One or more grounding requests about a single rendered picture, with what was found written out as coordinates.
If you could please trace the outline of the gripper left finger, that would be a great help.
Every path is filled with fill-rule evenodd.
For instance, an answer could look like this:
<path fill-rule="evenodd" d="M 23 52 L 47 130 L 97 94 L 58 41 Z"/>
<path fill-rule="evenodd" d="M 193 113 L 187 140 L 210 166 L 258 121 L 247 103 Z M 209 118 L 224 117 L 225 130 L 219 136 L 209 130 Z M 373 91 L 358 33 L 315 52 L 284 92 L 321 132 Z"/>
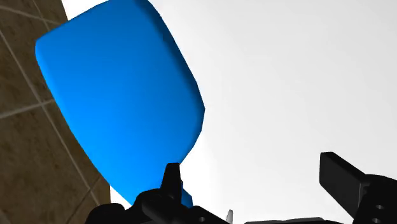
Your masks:
<path fill-rule="evenodd" d="M 200 206 L 181 203 L 178 163 L 167 164 L 160 188 L 141 192 L 132 207 L 110 203 L 95 207 L 84 224 L 229 224 Z"/>

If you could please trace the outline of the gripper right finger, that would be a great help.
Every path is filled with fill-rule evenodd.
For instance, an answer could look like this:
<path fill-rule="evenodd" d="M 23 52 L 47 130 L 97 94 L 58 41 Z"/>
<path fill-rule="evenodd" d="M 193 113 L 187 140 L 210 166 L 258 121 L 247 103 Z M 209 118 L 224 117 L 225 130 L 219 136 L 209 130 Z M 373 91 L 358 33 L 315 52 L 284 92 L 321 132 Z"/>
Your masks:
<path fill-rule="evenodd" d="M 397 180 L 365 174 L 334 152 L 322 152 L 319 183 L 352 224 L 397 224 Z"/>

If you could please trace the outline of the blue rounded flat object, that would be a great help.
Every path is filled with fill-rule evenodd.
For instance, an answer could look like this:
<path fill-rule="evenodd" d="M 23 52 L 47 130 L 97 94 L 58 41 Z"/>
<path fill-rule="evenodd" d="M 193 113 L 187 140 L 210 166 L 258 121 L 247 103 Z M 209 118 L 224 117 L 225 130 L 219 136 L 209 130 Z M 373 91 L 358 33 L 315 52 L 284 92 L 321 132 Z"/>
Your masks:
<path fill-rule="evenodd" d="M 40 37 L 35 55 L 76 140 L 127 202 L 194 147 L 204 103 L 149 0 L 98 4 Z"/>

